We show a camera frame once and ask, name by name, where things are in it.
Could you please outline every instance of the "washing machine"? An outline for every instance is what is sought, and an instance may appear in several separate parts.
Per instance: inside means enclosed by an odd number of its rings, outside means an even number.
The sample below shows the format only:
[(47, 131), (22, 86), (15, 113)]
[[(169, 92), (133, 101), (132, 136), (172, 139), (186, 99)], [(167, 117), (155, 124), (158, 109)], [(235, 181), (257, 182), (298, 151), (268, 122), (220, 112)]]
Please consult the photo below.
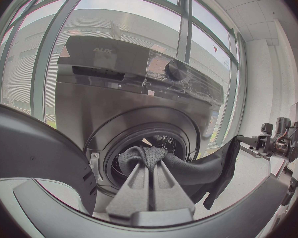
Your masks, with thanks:
[(210, 77), (155, 50), (91, 36), (70, 36), (57, 64), (56, 126), (97, 158), (98, 197), (112, 198), (127, 179), (118, 156), (131, 146), (203, 156), (223, 105), (223, 87)]

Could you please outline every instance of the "robotic arm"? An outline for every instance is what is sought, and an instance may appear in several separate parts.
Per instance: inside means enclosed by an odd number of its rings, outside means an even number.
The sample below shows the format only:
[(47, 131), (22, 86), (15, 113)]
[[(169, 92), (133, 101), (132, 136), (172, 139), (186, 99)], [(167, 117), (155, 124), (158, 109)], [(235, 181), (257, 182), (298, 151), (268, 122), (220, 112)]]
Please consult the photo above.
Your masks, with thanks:
[(291, 126), (289, 118), (279, 117), (272, 137), (273, 125), (262, 124), (262, 134), (253, 137), (237, 136), (240, 142), (249, 145), (259, 156), (279, 156), (289, 162), (298, 157), (298, 122)]

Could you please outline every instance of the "sky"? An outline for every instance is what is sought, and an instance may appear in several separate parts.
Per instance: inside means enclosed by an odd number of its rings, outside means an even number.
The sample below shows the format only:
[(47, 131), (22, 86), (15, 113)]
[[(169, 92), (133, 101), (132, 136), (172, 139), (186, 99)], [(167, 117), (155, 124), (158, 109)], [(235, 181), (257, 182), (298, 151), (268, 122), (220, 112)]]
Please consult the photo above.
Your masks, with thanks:
[(228, 33), (225, 27), (195, 0), (192, 0), (192, 15), (205, 24), (229, 48)]

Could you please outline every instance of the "washing machine door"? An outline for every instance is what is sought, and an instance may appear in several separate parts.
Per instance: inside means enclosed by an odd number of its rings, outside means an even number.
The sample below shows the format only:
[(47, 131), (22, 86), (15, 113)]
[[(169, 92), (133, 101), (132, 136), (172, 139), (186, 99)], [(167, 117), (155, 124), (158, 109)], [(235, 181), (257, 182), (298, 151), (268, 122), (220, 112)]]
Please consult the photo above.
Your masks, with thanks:
[(83, 152), (47, 124), (0, 104), (0, 180), (47, 179), (71, 186), (90, 215), (96, 180)]

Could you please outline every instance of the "window frame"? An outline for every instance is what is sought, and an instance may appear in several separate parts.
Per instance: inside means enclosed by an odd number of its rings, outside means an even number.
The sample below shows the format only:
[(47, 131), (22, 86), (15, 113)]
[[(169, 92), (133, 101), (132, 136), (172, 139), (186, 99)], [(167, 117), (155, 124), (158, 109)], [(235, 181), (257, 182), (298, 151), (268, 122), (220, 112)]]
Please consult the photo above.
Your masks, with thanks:
[[(14, 10), (14, 14), (10, 17), (10, 20), (7, 22), (6, 24), (6, 28), (5, 30), (2, 32), (2, 35), (4, 35), (4, 33), (6, 33), (8, 30), (10, 30), (13, 26), (16, 26), (15, 29), (12, 30), (12, 34), (11, 36), (9, 36), (8, 41), (7, 41), (7, 47), (5, 47), (6, 51), (8, 51), (11, 48), (11, 42), (13, 40), (13, 37), (15, 35), (16, 30), (19, 28), (20, 24), (22, 23), (23, 19), (30, 14), (31, 12), (51, 3), (57, 0), (44, 0), (42, 2), (39, 2), (37, 5), (35, 5), (35, 3), (39, 0), (32, 0), (28, 6), (26, 7), (26, 9), (24, 10), (24, 12), (20, 15), (19, 18), (17, 18), (12, 24), (9, 25), (9, 23), (11, 22), (12, 18), (14, 17), (14, 15), (17, 13), (17, 11), (28, 2), (29, 0), (27, 0), (26, 2), (23, 2), (20, 6), (15, 4), (15, 10)], [(53, 45), (51, 45), (49, 43), (49, 51), (44, 51), (45, 52), (45, 56), (49, 57), (52, 55), (53, 53), (53, 49), (55, 46), (55, 40), (62, 28), (63, 23), (65, 22), (66, 18), (69, 16), (69, 14), (72, 12), (72, 10), (75, 8), (76, 4), (79, 2), (80, 0), (66, 0), (65, 3), (63, 4), (63, 6), (59, 9), (59, 11), (54, 15), (53, 20), (51, 21), (50, 25), (48, 26), (48, 29), (46, 30), (46, 33), (44, 34), (44, 37), (42, 38), (42, 42), (40, 44), (40, 47), (37, 51), (36, 54), (36, 60), (38, 57), (42, 56), (42, 47), (44, 46), (45, 42), (47, 42), (47, 38), (46, 36), (51, 36), (52, 38), (54, 38), (54, 43)], [(240, 54), (245, 52), (245, 47), (243, 45), (241, 45), (241, 41), (237, 41), (236, 37), (234, 35), (234, 31), (232, 29), (230, 29), (226, 23), (223, 21), (223, 19), (221, 17), (219, 17), (207, 4), (205, 4), (203, 1), (201, 0), (195, 0), (196, 2), (198, 2), (199, 4), (201, 4), (206, 10), (208, 10), (223, 26), (226, 30), (228, 31), (233, 31), (233, 33), (231, 34), (231, 37), (229, 38), (229, 42), (230, 42), (230, 47), (227, 48), (223, 42), (209, 29), (207, 28), (203, 22), (200, 22), (198, 19), (196, 19), (195, 17), (192, 16), (192, 0), (178, 0), (177, 5), (173, 4), (172, 2), (169, 2), (167, 0), (144, 0), (153, 4), (156, 4), (158, 6), (161, 6), (165, 9), (168, 9), (178, 15), (181, 16), (181, 26), (180, 26), (180, 33), (179, 33), (179, 42), (178, 42), (178, 47), (177, 47), (177, 58), (184, 60), (186, 62), (188, 62), (187, 58), (190, 57), (190, 52), (191, 52), (191, 36), (192, 36), (192, 24), (194, 24), (195, 26), (197, 26), (201, 31), (203, 31), (205, 34), (207, 34), (213, 41), (215, 41), (215, 43), (217, 43), (223, 50), (224, 52), (229, 56), (229, 58), (231, 59), (230, 62), (230, 71), (232, 73), (232, 68), (236, 68), (234, 69), (233, 73), (237, 72), (237, 66), (238, 66), (238, 62), (237, 62), (237, 54), (236, 54), (236, 45), (238, 45)], [(1, 58), (1, 60), (4, 60), (4, 62), (7, 59), (7, 55), (5, 54), (5, 52), (3, 52), (3, 56)], [(34, 82), (34, 77), (33, 75), (35, 75), (36, 73), (36, 66), (37, 64), (35, 64), (34, 69), (33, 69), (33, 74), (32, 74), (32, 82), (31, 82), (31, 90), (34, 89), (33, 93), (31, 92), (31, 100), (30, 100), (30, 105), (31, 105), (31, 114), (42, 120), (42, 121), (46, 121), (46, 117), (45, 117), (45, 111), (44, 111), (44, 106), (45, 106), (45, 101), (44, 101), (44, 97), (45, 97), (45, 80), (46, 80), (46, 75), (47, 75), (47, 68), (48, 66), (46, 66), (46, 71), (45, 73), (42, 74), (42, 78), (39, 78), (38, 80), (43, 81), (43, 89), (36, 92), (36, 83)], [(238, 69), (240, 70), (240, 85), (239, 85), (239, 96), (241, 96), (237, 101), (236, 101), (236, 105), (241, 105), (244, 106), (245, 103), (245, 95), (244, 94), (240, 94), (240, 92), (246, 91), (246, 83), (245, 84), (241, 84), (241, 81), (244, 80), (243, 75), (246, 73), (246, 64), (243, 66), (239, 66)], [(2, 86), (2, 76), (0, 77), (0, 100), (1, 99), (1, 86)], [(229, 87), (231, 87), (232, 85), (236, 85), (236, 82), (234, 82), (234, 84), (232, 84), (233, 82), (229, 82)], [(37, 105), (36, 110), (37, 112), (34, 112), (34, 96), (39, 96), (42, 95), (42, 97), (40, 99), (43, 98), (43, 101), (37, 102), (35, 105)], [(226, 99), (228, 98), (232, 98), (232, 93), (228, 92), (228, 96)], [(231, 117), (231, 115), (235, 116), (235, 113), (232, 113), (231, 108), (227, 108), (227, 103), (224, 104), (225, 105), (225, 109), (224, 109), (224, 113), (229, 113), (230, 115), (226, 115)], [(229, 128), (230, 131), (237, 131), (237, 127), (239, 127), (239, 124), (235, 124), (235, 125), (231, 125), (231, 127)], [(217, 144), (221, 144), (223, 140), (217, 139), (216, 138), (216, 142)]]

